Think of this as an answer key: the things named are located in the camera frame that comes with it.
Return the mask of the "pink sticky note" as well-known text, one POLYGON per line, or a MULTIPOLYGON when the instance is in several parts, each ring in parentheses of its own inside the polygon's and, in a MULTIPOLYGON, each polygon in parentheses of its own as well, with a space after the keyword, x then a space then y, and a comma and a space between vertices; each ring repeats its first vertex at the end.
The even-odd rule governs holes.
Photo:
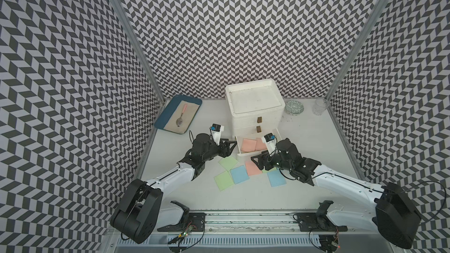
POLYGON ((249 176, 260 175, 263 173, 262 170, 259 170, 257 165, 254 162, 252 162, 251 160, 248 160, 245 162, 245 168, 246 168, 246 172, 249 176))
POLYGON ((250 153, 255 151, 256 140, 244 138, 241 144, 241 153, 250 153))
POLYGON ((266 143, 262 141, 262 138, 256 139, 255 151, 265 151, 267 150, 266 143))

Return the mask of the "pink sticky note bottom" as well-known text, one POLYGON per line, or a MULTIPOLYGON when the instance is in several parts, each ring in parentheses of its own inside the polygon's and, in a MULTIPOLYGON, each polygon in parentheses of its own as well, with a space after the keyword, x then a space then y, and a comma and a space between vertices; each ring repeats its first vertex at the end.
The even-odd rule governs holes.
POLYGON ((241 153, 250 153, 255 151, 256 140, 244 138, 241 144, 241 153))

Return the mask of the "white drawer cabinet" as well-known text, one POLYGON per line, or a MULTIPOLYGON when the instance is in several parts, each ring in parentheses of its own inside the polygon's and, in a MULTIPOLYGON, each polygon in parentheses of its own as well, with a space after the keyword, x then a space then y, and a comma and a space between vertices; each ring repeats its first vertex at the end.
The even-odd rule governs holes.
POLYGON ((275 130, 285 110, 285 102, 274 79, 230 84, 225 88, 230 108, 232 135, 243 135, 262 130, 275 130))

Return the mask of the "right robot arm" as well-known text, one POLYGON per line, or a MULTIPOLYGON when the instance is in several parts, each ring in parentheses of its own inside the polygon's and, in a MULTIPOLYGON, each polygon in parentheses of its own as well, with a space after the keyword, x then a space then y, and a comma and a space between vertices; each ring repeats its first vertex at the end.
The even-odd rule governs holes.
POLYGON ((370 183, 335 171, 303 157, 288 138, 271 139, 265 144, 266 151, 251 157, 260 170, 275 167, 287 171, 294 180, 333 191, 361 205, 361 209, 328 211, 326 217, 334 225, 377 231, 397 247, 412 248, 422 216, 401 186, 370 183))

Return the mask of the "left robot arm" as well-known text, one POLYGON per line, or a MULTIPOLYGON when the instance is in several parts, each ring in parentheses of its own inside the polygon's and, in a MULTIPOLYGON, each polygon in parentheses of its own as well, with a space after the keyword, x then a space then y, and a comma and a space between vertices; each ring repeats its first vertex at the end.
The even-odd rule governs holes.
POLYGON ((188 208, 177 201, 162 208, 167 195, 195 180, 205 169, 206 162, 232 154, 236 141, 201 133, 192 141, 192 147, 170 171, 155 179, 133 180, 111 216, 110 224, 122 235, 138 244, 144 242, 157 227, 178 225, 188 208))

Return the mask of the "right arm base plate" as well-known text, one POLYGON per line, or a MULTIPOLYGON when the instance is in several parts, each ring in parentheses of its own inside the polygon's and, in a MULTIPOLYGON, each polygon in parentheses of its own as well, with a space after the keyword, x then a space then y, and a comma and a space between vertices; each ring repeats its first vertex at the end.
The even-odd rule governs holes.
POLYGON ((333 205, 331 200, 324 200, 319 204, 316 212, 301 212, 293 214, 294 221, 298 224, 300 232, 306 233, 311 230, 323 232, 347 232, 347 226, 337 226, 328 218, 328 208, 333 205))

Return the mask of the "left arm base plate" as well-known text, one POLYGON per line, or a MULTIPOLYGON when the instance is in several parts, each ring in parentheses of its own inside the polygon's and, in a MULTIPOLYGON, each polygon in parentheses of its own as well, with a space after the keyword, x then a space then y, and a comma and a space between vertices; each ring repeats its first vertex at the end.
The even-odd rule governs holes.
POLYGON ((205 230, 206 213, 191 212, 190 208, 172 200, 161 205, 155 228, 158 232, 182 232, 192 227, 193 232, 205 230))

